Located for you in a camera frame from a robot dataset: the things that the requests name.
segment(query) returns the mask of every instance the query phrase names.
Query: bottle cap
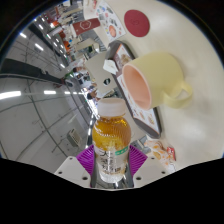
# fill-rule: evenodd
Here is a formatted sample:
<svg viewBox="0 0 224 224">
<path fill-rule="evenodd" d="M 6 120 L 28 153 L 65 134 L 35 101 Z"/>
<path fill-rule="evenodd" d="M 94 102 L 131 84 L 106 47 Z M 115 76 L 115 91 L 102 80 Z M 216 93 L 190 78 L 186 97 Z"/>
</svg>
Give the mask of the bottle cap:
<svg viewBox="0 0 224 224">
<path fill-rule="evenodd" d="M 123 99 L 103 98 L 98 102 L 98 114 L 103 117 L 117 117 L 125 114 L 126 105 Z"/>
</svg>

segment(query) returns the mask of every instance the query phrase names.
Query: yellow mug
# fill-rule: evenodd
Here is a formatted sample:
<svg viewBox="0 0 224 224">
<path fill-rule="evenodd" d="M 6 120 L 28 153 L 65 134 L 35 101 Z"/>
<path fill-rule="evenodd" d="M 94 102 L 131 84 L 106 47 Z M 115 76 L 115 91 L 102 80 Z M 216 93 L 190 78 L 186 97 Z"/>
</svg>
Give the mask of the yellow mug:
<svg viewBox="0 0 224 224">
<path fill-rule="evenodd" d="M 123 79 L 129 94 L 143 110 L 161 104 L 181 108 L 192 99 L 192 87 L 184 81 L 182 69 L 168 53 L 153 52 L 124 65 Z M 176 97 L 185 90 L 188 96 Z"/>
</svg>

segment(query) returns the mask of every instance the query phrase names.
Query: mug handle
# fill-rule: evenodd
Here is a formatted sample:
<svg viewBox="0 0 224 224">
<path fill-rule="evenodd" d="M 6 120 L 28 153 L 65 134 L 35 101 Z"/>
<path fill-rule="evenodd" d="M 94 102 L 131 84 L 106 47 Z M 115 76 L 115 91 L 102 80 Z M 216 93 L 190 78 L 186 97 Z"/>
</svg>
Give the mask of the mug handle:
<svg viewBox="0 0 224 224">
<path fill-rule="evenodd" d="M 163 92 L 163 102 L 167 106 L 172 108 L 181 108 L 181 107 L 184 107 L 186 104 L 188 104 L 188 102 L 192 99 L 193 89 L 186 82 L 182 82 L 181 88 L 185 90 L 189 94 L 189 96 L 187 96 L 184 99 L 175 99 L 169 96 L 167 93 Z"/>
</svg>

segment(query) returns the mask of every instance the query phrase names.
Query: bottle label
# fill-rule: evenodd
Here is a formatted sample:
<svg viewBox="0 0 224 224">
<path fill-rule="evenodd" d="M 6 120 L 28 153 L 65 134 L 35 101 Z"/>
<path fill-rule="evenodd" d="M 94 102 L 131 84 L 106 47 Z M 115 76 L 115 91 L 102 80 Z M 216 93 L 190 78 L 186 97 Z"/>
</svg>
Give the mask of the bottle label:
<svg viewBox="0 0 224 224">
<path fill-rule="evenodd" d="M 101 171 L 111 175 L 125 172 L 129 146 L 120 151 L 104 151 L 94 145 L 94 150 L 96 153 L 96 162 Z"/>
</svg>

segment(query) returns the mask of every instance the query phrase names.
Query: red circle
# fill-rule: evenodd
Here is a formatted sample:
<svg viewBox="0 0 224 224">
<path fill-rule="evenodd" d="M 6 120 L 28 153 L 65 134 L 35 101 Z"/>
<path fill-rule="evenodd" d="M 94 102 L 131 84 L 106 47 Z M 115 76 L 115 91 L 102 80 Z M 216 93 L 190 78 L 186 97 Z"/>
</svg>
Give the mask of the red circle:
<svg viewBox="0 0 224 224">
<path fill-rule="evenodd" d="M 138 10 L 129 10 L 124 15 L 124 23 L 128 31 L 136 37 L 144 37 L 149 32 L 149 20 Z"/>
</svg>

